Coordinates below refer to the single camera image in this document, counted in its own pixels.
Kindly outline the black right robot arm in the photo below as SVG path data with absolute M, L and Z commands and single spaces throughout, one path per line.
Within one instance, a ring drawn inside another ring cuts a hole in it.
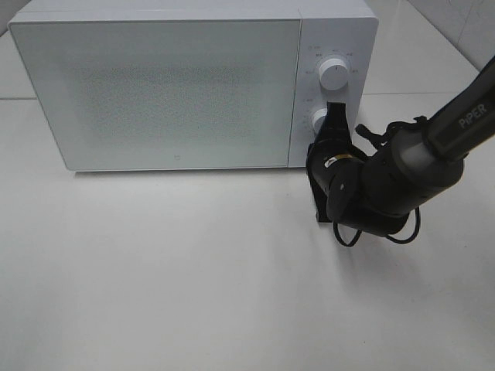
M 356 133 L 375 148 L 372 156 L 356 147 L 347 125 L 346 106 L 328 103 L 323 123 L 309 145 L 306 173 L 320 223 L 356 231 L 394 243 L 409 215 L 415 229 L 402 243 L 412 242 L 421 226 L 420 205 L 455 185 L 464 158 L 494 135 L 494 62 L 432 117 L 391 122 L 383 134 L 359 124 Z

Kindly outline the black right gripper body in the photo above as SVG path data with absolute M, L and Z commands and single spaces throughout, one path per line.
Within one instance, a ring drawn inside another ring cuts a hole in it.
M 353 144 L 349 131 L 321 129 L 306 158 L 310 183 L 320 192 L 328 193 L 330 183 L 347 160 L 366 160 L 366 154 Z

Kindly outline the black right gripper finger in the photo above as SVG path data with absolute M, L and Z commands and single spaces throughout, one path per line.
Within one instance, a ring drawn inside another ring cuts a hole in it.
M 327 196 L 320 188 L 317 181 L 308 174 L 309 184 L 312 190 L 314 203 L 316 206 L 316 220 L 318 223 L 331 223 L 332 220 L 328 217 L 326 212 Z
M 326 104 L 326 115 L 320 126 L 319 133 L 324 135 L 350 135 L 345 103 L 328 102 Z

